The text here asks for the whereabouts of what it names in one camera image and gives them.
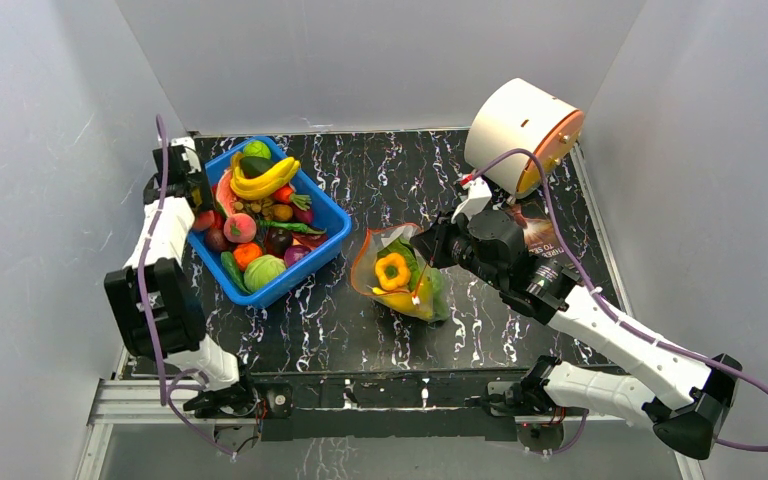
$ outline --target cucumber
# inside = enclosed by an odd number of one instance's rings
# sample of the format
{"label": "cucumber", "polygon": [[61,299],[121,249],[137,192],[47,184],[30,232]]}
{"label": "cucumber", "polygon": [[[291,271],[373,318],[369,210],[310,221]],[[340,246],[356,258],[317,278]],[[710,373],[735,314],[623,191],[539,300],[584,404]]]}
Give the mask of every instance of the cucumber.
{"label": "cucumber", "polygon": [[274,166],[275,162],[268,158],[243,157],[243,159],[240,160],[240,168],[243,169],[243,175],[245,175],[246,178],[257,178],[268,172],[269,169]]}
{"label": "cucumber", "polygon": [[246,295],[250,295],[249,289],[246,288],[246,282],[243,281],[243,272],[240,271],[240,267],[237,266],[236,260],[234,260],[234,254],[231,252],[222,252],[219,255],[219,260],[222,261],[222,268],[231,277],[231,281]]}

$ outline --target gray wall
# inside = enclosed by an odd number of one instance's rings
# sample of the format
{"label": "gray wall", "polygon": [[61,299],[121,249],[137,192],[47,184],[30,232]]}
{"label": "gray wall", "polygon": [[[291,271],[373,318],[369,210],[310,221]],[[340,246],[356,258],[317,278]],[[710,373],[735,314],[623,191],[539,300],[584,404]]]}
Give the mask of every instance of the gray wall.
{"label": "gray wall", "polygon": [[117,0],[189,130],[463,127],[514,77],[587,109],[643,0]]}
{"label": "gray wall", "polygon": [[[768,382],[768,2],[648,2],[583,146],[638,318]],[[768,442],[768,399],[742,385],[722,436]],[[768,454],[702,467],[768,478]]]}
{"label": "gray wall", "polygon": [[0,1],[0,479],[74,475],[158,112],[181,132],[112,0]]}

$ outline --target white cylinder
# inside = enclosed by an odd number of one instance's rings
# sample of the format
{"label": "white cylinder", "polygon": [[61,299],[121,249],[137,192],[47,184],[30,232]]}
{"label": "white cylinder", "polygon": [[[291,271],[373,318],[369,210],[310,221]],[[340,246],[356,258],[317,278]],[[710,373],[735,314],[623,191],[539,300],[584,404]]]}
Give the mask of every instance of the white cylinder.
{"label": "white cylinder", "polygon": [[[464,158],[476,169],[513,148],[525,148],[540,159],[546,172],[570,151],[584,114],[572,105],[515,78],[484,102],[472,122]],[[484,174],[505,191],[522,197],[537,187],[535,166],[526,169],[528,157],[516,154]]]}

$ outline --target cabbage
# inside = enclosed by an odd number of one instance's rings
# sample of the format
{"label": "cabbage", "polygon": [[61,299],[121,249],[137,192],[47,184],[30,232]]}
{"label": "cabbage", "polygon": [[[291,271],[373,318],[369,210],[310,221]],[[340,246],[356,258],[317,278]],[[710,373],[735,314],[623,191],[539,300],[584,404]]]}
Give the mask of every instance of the cabbage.
{"label": "cabbage", "polygon": [[249,290],[256,292],[274,280],[275,277],[284,273],[286,269],[284,260],[272,255],[263,255],[249,263],[243,280]]}

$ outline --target bunch of bananas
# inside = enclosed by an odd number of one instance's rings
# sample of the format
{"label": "bunch of bananas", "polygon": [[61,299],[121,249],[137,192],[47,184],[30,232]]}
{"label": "bunch of bananas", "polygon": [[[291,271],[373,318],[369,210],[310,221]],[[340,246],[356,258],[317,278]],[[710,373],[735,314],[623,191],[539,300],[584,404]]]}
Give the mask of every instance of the bunch of bananas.
{"label": "bunch of bananas", "polygon": [[301,167],[298,160],[287,157],[262,175],[246,178],[240,168],[240,158],[238,155],[231,157],[231,190],[243,200],[260,200],[272,195],[289,183]]}

